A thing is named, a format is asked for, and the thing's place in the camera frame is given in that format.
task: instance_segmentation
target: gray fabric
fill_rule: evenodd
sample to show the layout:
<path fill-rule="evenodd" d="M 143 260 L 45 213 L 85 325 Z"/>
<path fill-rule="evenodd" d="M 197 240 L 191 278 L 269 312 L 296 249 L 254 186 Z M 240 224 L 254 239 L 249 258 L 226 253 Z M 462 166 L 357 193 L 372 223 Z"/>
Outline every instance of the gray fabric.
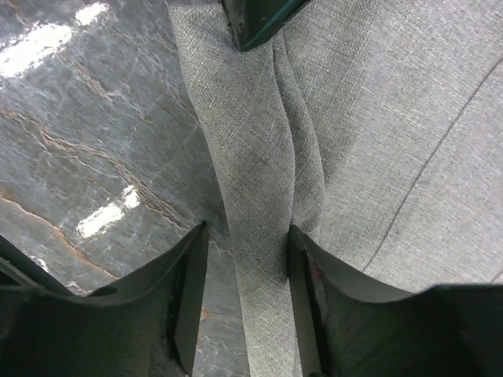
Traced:
<path fill-rule="evenodd" d="M 500 279 L 500 0 L 313 0 L 249 53 L 219 5 L 170 16 L 226 206 L 251 375 L 300 373 L 292 221 L 405 289 Z"/>

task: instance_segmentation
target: gray cloth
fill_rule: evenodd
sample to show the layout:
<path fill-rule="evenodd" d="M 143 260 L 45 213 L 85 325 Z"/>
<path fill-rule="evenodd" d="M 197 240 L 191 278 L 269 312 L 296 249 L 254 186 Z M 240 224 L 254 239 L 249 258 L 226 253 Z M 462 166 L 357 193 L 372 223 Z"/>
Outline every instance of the gray cloth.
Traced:
<path fill-rule="evenodd" d="M 220 5 L 170 16 L 226 207 L 252 376 L 300 374 L 291 222 L 408 290 L 503 281 L 500 0 L 313 0 L 249 53 Z"/>

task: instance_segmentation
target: marble tabletop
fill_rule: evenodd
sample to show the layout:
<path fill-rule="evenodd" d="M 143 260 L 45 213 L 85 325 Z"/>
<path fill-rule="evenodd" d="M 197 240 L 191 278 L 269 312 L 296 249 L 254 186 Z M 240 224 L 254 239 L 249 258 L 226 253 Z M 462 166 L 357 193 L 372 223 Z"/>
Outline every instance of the marble tabletop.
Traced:
<path fill-rule="evenodd" d="M 0 234 L 79 295 L 207 220 L 194 375 L 249 375 L 225 213 L 163 0 L 0 0 Z"/>

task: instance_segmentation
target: gray marble table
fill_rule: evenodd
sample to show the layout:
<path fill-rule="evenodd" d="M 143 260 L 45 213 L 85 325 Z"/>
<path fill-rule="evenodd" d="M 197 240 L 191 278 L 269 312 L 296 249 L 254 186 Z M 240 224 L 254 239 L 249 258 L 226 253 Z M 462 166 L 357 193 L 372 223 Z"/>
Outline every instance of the gray marble table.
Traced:
<path fill-rule="evenodd" d="M 161 0 L 0 0 L 0 233 L 76 294 L 212 229 L 195 376 L 249 375 L 225 213 Z"/>

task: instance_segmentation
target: black plastic part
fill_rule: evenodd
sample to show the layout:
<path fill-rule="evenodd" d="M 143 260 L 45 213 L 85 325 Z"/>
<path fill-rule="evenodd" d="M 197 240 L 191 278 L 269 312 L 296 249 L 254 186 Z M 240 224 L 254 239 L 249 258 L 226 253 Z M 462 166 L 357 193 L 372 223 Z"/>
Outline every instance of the black plastic part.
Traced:
<path fill-rule="evenodd" d="M 87 297 L 74 296 L 0 240 L 0 375 L 192 373 L 207 264 L 204 225 Z"/>
<path fill-rule="evenodd" d="M 249 51 L 267 42 L 309 0 L 221 0 L 234 43 Z"/>
<path fill-rule="evenodd" d="M 439 285 L 415 295 L 353 269 L 295 226 L 288 274 L 305 377 L 503 375 L 502 286 Z"/>

